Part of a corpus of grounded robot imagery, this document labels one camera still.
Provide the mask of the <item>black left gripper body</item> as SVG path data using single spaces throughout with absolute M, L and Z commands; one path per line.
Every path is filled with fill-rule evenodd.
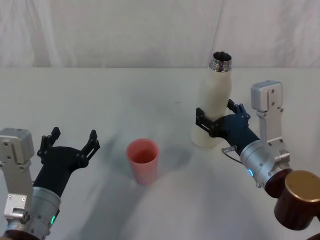
M 33 186 L 52 191 L 59 197 L 72 173 L 87 166 L 87 158 L 78 149 L 66 146 L 51 147 L 40 150 L 42 168 L 37 175 Z

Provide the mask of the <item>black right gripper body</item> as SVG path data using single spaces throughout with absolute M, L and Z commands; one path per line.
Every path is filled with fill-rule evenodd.
M 259 137 L 249 128 L 249 119 L 241 114 L 230 114 L 213 122 L 209 130 L 212 138 L 222 138 L 230 146 L 236 146 L 242 152 L 249 144 L 258 141 Z

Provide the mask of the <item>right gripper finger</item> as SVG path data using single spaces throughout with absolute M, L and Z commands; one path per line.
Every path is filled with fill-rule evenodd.
M 250 115 L 246 112 L 245 107 L 242 103 L 236 104 L 233 100 L 229 99 L 227 103 L 227 108 L 241 119 L 250 119 Z
M 207 118 L 205 112 L 199 107 L 196 108 L 195 124 L 207 132 L 211 138 L 216 137 L 215 123 Z

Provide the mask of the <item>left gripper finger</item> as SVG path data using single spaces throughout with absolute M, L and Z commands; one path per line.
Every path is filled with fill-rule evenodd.
M 89 135 L 89 140 L 86 145 L 76 154 L 76 159 L 79 167 L 87 167 L 90 159 L 99 150 L 100 143 L 96 130 L 92 130 Z
M 61 132 L 59 127 L 54 127 L 50 135 L 43 135 L 41 138 L 40 148 L 37 151 L 37 156 L 42 157 L 51 148 L 59 138 Z

